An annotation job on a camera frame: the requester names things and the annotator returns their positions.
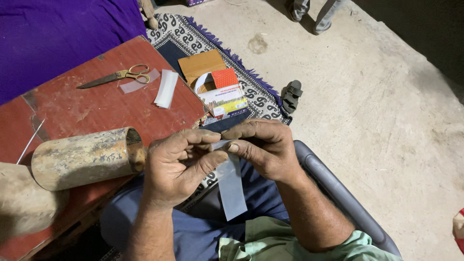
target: man's left hand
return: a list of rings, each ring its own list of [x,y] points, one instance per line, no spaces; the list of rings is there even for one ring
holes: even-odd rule
[[[147,154],[144,194],[158,210],[171,209],[186,200],[201,180],[227,160],[224,151],[210,150],[219,133],[185,129],[153,141]],[[193,161],[190,167],[185,164]]]

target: gray sandal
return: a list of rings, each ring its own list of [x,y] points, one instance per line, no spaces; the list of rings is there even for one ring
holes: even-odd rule
[[[289,82],[284,95],[282,96],[282,105],[288,113],[294,113],[298,106],[298,98],[301,97],[303,91],[301,90],[301,82],[294,80]]]

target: man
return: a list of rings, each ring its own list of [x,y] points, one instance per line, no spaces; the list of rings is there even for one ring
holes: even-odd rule
[[[328,30],[332,25],[331,19],[335,12],[340,9],[346,0],[327,0],[317,15],[316,24],[313,27],[313,34],[319,35]],[[296,23],[301,21],[303,15],[309,11],[309,0],[288,0],[285,3],[290,19]]]
[[[238,138],[224,148],[243,159],[248,211],[225,222],[173,210],[228,158],[208,151],[221,137]],[[247,119],[222,134],[182,130],[154,141],[144,178],[101,218],[103,237],[127,247],[127,260],[401,260],[372,246],[320,192],[299,166],[290,128],[277,120]],[[126,246],[122,237],[129,237]]]

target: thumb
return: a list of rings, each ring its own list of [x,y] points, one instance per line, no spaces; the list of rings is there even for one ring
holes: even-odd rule
[[[258,166],[264,165],[268,152],[245,140],[234,140],[227,143],[224,148],[240,158]]]
[[[193,166],[186,169],[183,175],[192,181],[201,180],[217,166],[229,158],[227,152],[216,150],[202,156]]]

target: scissors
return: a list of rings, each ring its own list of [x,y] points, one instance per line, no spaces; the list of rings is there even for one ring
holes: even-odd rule
[[[141,71],[138,71],[138,72],[133,71],[134,68],[140,67],[140,66],[145,67],[145,69],[141,70]],[[110,83],[110,82],[113,82],[113,81],[116,81],[116,80],[120,80],[120,79],[124,79],[124,78],[132,78],[132,79],[135,79],[137,82],[139,82],[141,84],[147,84],[148,82],[150,82],[150,76],[147,75],[147,74],[142,74],[142,73],[143,72],[148,72],[149,69],[150,68],[146,64],[134,65],[131,68],[129,68],[129,70],[122,70],[122,71],[112,73],[112,74],[107,75],[105,77],[101,77],[100,79],[96,79],[96,80],[91,81],[89,83],[78,86],[77,88],[78,89],[92,88],[92,87],[95,87],[95,86],[99,86],[99,85],[102,85],[102,84],[107,84],[107,83]],[[139,77],[145,78],[145,81],[141,81],[139,79]]]

